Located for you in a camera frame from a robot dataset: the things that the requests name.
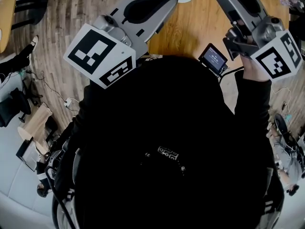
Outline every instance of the black chair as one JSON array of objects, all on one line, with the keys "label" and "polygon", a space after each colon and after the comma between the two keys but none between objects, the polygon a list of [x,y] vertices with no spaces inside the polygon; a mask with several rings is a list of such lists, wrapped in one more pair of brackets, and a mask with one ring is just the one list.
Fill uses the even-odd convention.
[{"label": "black chair", "polygon": [[0,103],[0,127],[7,127],[12,118],[22,111],[24,114],[20,121],[24,122],[25,115],[31,114],[31,107],[23,92],[16,88],[10,97]]}]

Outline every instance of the small display screen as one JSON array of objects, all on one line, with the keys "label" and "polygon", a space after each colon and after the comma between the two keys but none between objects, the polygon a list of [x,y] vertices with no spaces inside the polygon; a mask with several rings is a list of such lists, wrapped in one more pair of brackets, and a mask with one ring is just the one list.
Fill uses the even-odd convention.
[{"label": "small display screen", "polygon": [[220,70],[221,67],[226,63],[224,60],[213,48],[209,48],[203,56],[215,69]]}]

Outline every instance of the chair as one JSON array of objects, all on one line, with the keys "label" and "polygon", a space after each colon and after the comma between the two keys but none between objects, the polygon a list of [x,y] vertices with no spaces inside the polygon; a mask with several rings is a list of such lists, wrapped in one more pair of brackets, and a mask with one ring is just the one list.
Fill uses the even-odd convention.
[{"label": "chair", "polygon": [[30,104],[23,92],[16,88],[8,97],[0,103],[0,127],[7,127],[12,118],[20,111],[24,114],[20,121],[24,122],[25,115],[31,114]]}]

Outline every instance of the white shoe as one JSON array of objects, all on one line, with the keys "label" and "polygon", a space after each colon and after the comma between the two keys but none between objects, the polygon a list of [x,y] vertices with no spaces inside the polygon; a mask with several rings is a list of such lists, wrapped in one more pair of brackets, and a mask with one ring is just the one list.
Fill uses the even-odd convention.
[{"label": "white shoe", "polygon": [[38,36],[35,36],[35,37],[33,38],[32,42],[30,43],[32,46],[34,46],[33,51],[36,50],[38,40],[39,40],[39,39],[38,39]]}]

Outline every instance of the sneaker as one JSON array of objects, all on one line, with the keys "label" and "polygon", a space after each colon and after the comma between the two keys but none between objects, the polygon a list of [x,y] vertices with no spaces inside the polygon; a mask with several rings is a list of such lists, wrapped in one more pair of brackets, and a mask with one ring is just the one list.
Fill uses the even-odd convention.
[{"label": "sneaker", "polygon": [[34,46],[33,51],[36,50],[37,43],[38,43],[38,36],[35,36],[35,37],[33,38],[32,42],[30,43],[32,46]]}]

